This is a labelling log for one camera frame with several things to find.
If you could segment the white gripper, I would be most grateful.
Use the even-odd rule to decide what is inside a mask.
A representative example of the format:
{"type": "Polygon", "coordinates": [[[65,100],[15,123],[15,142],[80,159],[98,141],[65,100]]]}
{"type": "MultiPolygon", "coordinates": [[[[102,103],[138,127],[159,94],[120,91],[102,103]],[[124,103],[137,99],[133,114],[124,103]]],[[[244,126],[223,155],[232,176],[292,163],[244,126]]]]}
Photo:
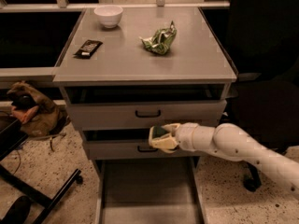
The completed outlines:
{"type": "Polygon", "coordinates": [[[197,123],[171,123],[163,125],[162,128],[168,134],[160,138],[152,139],[149,130],[149,145],[160,149],[165,153],[174,153],[178,147],[185,151],[195,151],[192,141],[193,132],[199,127],[197,123]]]}

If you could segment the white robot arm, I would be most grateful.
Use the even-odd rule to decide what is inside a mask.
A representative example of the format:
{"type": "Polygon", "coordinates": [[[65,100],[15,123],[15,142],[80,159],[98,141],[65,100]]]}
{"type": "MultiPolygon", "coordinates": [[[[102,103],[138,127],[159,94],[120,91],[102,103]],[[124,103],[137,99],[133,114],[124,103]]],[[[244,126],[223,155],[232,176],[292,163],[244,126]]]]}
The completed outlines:
{"type": "Polygon", "coordinates": [[[152,126],[149,145],[167,153],[181,149],[227,161],[246,161],[299,199],[299,163],[264,147],[234,124],[208,127],[188,122],[152,126]]]}

